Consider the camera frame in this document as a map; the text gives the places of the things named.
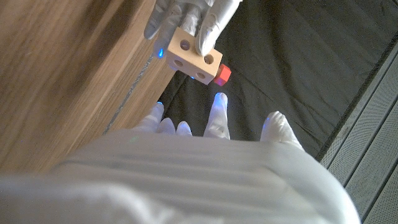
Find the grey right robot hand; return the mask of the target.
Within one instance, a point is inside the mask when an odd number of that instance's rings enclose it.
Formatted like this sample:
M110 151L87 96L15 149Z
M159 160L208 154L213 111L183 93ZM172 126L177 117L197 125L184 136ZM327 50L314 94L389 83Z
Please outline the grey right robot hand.
M272 112L258 141L229 137L217 93L202 137L156 103L44 175L1 177L2 223L359 223L340 182Z

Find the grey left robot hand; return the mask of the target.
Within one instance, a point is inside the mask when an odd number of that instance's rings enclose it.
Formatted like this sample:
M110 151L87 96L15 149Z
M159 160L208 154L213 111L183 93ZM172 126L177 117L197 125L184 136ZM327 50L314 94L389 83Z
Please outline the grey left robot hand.
M154 54L165 55L176 28L195 37L195 48L205 56L215 46L241 0L156 0L144 29L144 37L156 37Z

